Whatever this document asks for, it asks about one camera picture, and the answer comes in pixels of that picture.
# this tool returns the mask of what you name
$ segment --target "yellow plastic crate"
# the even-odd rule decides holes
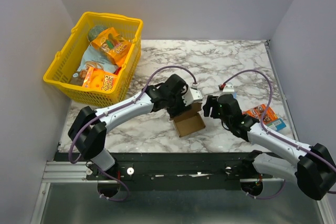
[[[89,45],[87,34],[95,25],[114,27],[125,39],[132,40],[125,63],[111,91],[97,91],[68,84]],[[123,101],[140,59],[142,26],[142,20],[137,18],[109,13],[84,13],[71,30],[63,49],[56,53],[43,80],[55,85],[76,102],[104,107]]]

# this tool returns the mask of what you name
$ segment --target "orange snack bag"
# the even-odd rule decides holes
[[[248,111],[243,112],[243,114],[249,114],[250,116],[259,119],[261,118],[261,115],[263,114],[263,112],[265,111],[266,105],[265,104],[261,104],[259,106],[254,107],[253,109],[250,109]],[[266,115],[264,117],[264,123],[268,124],[271,123],[275,120],[277,120],[278,117],[277,115],[274,113],[274,111],[269,107]]]
[[[104,70],[90,67],[85,76],[83,87],[89,89],[110,91],[118,76]]]
[[[102,31],[96,39],[91,42],[96,49],[105,53],[109,61],[121,67],[125,62],[127,53],[132,43],[124,39],[114,27]]]

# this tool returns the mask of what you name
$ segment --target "gray floor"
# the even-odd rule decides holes
[[[280,182],[268,182],[270,195]],[[323,223],[317,203],[294,185],[272,200],[254,200],[242,191],[133,192],[123,203],[99,199],[93,184],[52,185],[42,223]]]

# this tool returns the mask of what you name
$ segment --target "marble tabletop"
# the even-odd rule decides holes
[[[132,79],[128,96],[138,93],[148,77],[158,68],[179,65],[188,68],[197,78],[205,103],[209,94],[219,94],[218,85],[244,69],[258,69],[270,77],[274,86],[271,107],[284,120],[287,127],[280,132],[293,138],[279,89],[276,84],[265,45],[262,41],[240,40],[143,40],[141,59]],[[165,70],[157,74],[152,83],[165,81],[177,73],[187,83],[191,76],[183,70]],[[262,76],[245,73],[232,80],[242,110],[267,103],[268,84]],[[68,152],[71,140],[67,135],[75,117],[86,106],[72,101],[60,139],[58,150]],[[138,116],[125,122],[106,137],[105,147],[110,152],[250,152],[267,151],[251,145],[224,130],[220,120],[204,118],[206,128],[185,137],[179,137],[165,110]]]

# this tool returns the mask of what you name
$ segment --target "open brown box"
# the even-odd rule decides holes
[[[204,121],[198,113],[202,109],[202,103],[196,102],[191,106],[191,109],[182,115],[170,118],[170,120],[173,120],[176,131],[180,137],[187,136],[205,128]]]

